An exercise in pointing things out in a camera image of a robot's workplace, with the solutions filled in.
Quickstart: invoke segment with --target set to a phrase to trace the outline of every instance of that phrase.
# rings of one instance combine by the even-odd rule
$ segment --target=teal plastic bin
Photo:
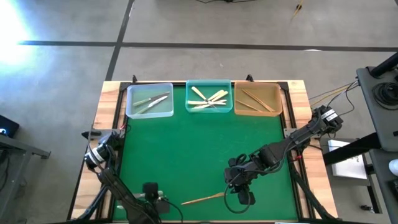
[[[190,113],[227,113],[233,107],[231,80],[188,80],[186,84],[185,107]],[[195,87],[204,96],[192,90]],[[208,101],[219,91],[227,91],[228,94],[215,101],[223,101],[225,105],[210,105],[206,108],[195,108],[198,105],[190,105],[188,101]]]

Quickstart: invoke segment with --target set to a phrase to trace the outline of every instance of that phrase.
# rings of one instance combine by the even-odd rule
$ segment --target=popsicle stick
[[[222,196],[224,196],[224,192],[220,192],[218,194],[215,194],[215,195],[212,195],[212,196],[209,196],[209,197],[199,198],[199,199],[192,200],[192,201],[189,201],[189,202],[184,202],[184,203],[181,203],[181,205],[189,205],[189,204],[192,204],[192,203],[202,202],[204,200],[209,200],[209,199],[212,199],[212,198],[218,198],[218,197],[222,197]]]
[[[266,105],[263,101],[261,101],[259,98],[257,98],[256,96],[254,96],[252,93],[250,93],[247,90],[242,90],[245,94],[247,94],[248,96],[250,96],[251,98],[253,98],[254,100],[256,100],[259,104],[261,104],[263,107],[265,107],[265,109],[269,110],[270,112],[275,112],[274,109],[272,109],[270,106]]]
[[[199,105],[199,106],[194,107],[193,109],[203,109],[203,108],[206,108],[208,106],[211,106],[211,105],[209,105],[209,104],[207,104],[207,105]]]
[[[214,103],[216,103],[216,102],[225,103],[226,100],[218,100],[218,101],[215,101]]]
[[[237,99],[235,99],[235,101],[238,102],[238,103],[240,103],[240,104],[242,104],[242,105],[244,105],[244,106],[247,106],[248,108],[252,108],[252,109],[254,109],[254,110],[258,111],[258,112],[262,112],[261,110],[255,108],[255,107],[253,107],[253,106],[250,106],[250,105],[248,105],[247,103],[243,103],[242,101],[239,101],[239,100],[237,100]]]
[[[191,88],[195,93],[197,93],[197,95],[199,95],[202,99],[206,100],[206,97],[196,88],[196,87],[192,87]]]
[[[220,101],[216,101],[216,102],[209,101],[208,104],[210,104],[210,105],[226,105],[226,103],[220,102]]]
[[[224,97],[225,95],[227,95],[228,92],[227,91],[223,91],[221,94],[219,94],[218,96],[216,96],[215,98],[212,99],[213,102],[215,102],[216,100],[220,99],[221,97]]]
[[[187,103],[189,105],[206,105],[208,102],[206,101],[193,101],[193,100],[188,100]]]
[[[221,94],[222,92],[224,92],[224,90],[220,90],[218,92],[216,92],[213,96],[211,96],[208,100],[212,100],[213,98],[215,98],[216,96],[218,96],[219,94]]]

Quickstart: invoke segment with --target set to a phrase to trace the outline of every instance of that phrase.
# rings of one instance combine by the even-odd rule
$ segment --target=white paper
[[[348,144],[348,142],[329,140],[329,151],[331,152],[335,149],[338,149],[339,147],[343,147]],[[355,156],[345,161],[333,164],[331,165],[331,169],[333,171],[333,175],[338,177],[351,177],[364,180],[367,179],[362,155]]]

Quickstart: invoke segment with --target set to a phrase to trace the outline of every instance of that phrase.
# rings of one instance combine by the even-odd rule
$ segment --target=black line on floor
[[[113,77],[113,72],[116,67],[116,62],[118,61],[120,48],[123,44],[123,38],[127,30],[127,25],[129,24],[130,13],[132,11],[132,5],[134,4],[134,0],[129,0],[126,8],[126,12],[124,13],[122,26],[120,27],[118,39],[116,42],[116,46],[112,53],[111,62],[109,63],[108,71],[106,72],[105,81],[111,81]]]
[[[124,42],[122,47],[168,49],[247,49],[247,50],[321,50],[341,52],[398,52],[398,47],[342,47],[311,45],[254,45],[254,44],[190,44]]]
[[[116,45],[116,42],[23,40],[18,42],[18,44],[33,46],[113,47]]]

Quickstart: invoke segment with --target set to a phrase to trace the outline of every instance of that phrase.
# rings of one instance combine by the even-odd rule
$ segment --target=desk leg
[[[368,152],[370,149],[380,149],[379,137],[376,133],[367,135],[355,142],[352,142],[344,147],[340,147],[323,155],[325,165],[332,165],[337,162],[344,161],[354,156],[358,156]]]

